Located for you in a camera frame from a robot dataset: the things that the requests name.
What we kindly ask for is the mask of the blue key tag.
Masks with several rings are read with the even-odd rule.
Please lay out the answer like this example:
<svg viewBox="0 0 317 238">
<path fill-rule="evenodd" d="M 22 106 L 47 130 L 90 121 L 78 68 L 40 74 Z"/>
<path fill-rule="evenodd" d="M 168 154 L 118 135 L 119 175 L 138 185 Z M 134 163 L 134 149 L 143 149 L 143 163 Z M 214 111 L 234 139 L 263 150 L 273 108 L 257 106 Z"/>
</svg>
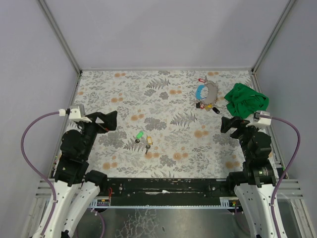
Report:
<svg viewBox="0 0 317 238">
<path fill-rule="evenodd" d="M 196 94 L 195 94 L 196 99 L 198 99 L 198 100 L 205 99 L 205 97 L 204 97 L 204 98 L 202 97 L 202 90 L 203 90 L 204 88 L 205 88 L 205 85 L 199 85 L 199 86 L 198 86 L 198 88 L 197 88 L 197 90 L 196 90 Z"/>
</svg>

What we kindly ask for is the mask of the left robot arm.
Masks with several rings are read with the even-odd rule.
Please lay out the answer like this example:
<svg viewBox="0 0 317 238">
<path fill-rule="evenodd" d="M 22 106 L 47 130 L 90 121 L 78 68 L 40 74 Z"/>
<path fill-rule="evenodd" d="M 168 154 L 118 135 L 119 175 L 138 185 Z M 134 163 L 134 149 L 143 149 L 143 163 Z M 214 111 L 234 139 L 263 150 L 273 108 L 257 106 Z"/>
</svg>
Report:
<svg viewBox="0 0 317 238">
<path fill-rule="evenodd" d="M 49 186 L 52 195 L 35 238 L 71 238 L 75 229 L 103 189 L 107 189 L 106 174 L 87 171 L 88 158 L 98 134 L 116 130 L 117 111 L 108 114 L 95 112 L 85 115 L 83 109 L 60 109 L 60 116 L 68 116 L 78 130 L 69 130 L 62 136 L 61 157 Z"/>
</svg>

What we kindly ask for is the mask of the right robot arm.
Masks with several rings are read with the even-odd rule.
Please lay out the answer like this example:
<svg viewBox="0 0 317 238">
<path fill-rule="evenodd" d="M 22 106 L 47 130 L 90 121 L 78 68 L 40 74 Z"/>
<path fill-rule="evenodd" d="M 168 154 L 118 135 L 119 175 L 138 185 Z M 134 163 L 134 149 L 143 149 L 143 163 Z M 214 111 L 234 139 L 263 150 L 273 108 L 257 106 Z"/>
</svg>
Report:
<svg viewBox="0 0 317 238">
<path fill-rule="evenodd" d="M 287 236 L 275 189 L 277 180 L 271 165 L 271 137 L 252 123 L 240 117 L 221 118 L 222 133 L 230 129 L 238 139 L 245 161 L 240 172 L 230 172 L 227 177 L 230 191 L 238 197 L 250 235 L 253 238 L 285 238 Z"/>
</svg>

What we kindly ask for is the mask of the grey crescent keyring holder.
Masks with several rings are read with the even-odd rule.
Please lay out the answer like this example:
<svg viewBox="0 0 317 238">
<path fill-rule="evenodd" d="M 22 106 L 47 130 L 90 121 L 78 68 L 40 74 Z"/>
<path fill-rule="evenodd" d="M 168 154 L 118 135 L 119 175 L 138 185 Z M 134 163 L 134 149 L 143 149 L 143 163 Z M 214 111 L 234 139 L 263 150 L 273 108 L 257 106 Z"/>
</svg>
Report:
<svg viewBox="0 0 317 238">
<path fill-rule="evenodd" d="M 204 79 L 199 78 L 198 81 L 201 82 L 202 85 L 205 85 L 205 88 L 202 90 L 202 97 L 205 97 L 205 99 L 196 99 L 196 108 L 205 109 L 207 105 L 213 105 L 213 107 L 215 107 L 218 96 L 218 85 L 213 81 L 208 80 L 207 77 Z"/>
</svg>

